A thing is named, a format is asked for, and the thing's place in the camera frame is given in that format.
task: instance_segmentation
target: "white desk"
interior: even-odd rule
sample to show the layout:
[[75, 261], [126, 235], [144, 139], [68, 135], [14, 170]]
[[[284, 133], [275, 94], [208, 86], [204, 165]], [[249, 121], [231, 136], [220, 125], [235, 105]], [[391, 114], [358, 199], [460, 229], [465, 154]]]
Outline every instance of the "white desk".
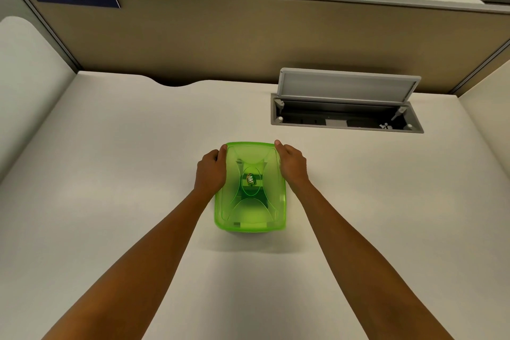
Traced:
[[[510, 182], [454, 96], [424, 134], [271, 126], [276, 86], [79, 74], [0, 186], [0, 338], [41, 338], [229, 141], [291, 143], [312, 181], [457, 339], [510, 332]], [[203, 213], [146, 339], [362, 339], [296, 197], [288, 227]]]

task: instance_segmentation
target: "gray lid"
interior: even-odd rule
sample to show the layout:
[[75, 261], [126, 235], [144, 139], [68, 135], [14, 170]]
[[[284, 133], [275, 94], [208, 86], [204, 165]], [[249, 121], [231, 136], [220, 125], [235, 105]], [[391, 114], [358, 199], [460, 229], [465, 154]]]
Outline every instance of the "gray lid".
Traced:
[[316, 101], [357, 101], [402, 104], [421, 77], [393, 74], [280, 70], [278, 97]]

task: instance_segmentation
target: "green plastic container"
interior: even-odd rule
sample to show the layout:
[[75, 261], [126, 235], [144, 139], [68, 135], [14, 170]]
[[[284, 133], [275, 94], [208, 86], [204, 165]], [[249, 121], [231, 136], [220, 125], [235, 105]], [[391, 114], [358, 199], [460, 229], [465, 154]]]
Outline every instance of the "green plastic container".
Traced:
[[226, 182], [214, 205], [216, 226], [237, 232], [282, 230], [285, 211], [285, 181], [274, 145], [228, 143]]

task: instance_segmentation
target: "logo sticker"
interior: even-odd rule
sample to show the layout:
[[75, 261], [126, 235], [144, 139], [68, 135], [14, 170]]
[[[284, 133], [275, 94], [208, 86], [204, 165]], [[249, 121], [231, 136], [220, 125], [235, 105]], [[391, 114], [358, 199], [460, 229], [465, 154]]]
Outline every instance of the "logo sticker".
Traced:
[[253, 187], [255, 185], [255, 183], [256, 183], [255, 177], [253, 176], [253, 174], [246, 175], [246, 181], [248, 182], [248, 185], [250, 187]]

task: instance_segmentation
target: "forearm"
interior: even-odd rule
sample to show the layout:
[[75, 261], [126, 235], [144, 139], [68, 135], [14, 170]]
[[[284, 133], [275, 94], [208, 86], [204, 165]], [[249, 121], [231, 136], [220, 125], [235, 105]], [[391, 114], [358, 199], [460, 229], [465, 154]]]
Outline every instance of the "forearm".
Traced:
[[451, 337], [386, 259], [310, 183], [293, 188], [360, 324], [372, 338]]
[[210, 198], [191, 192], [107, 270], [44, 339], [140, 339]]

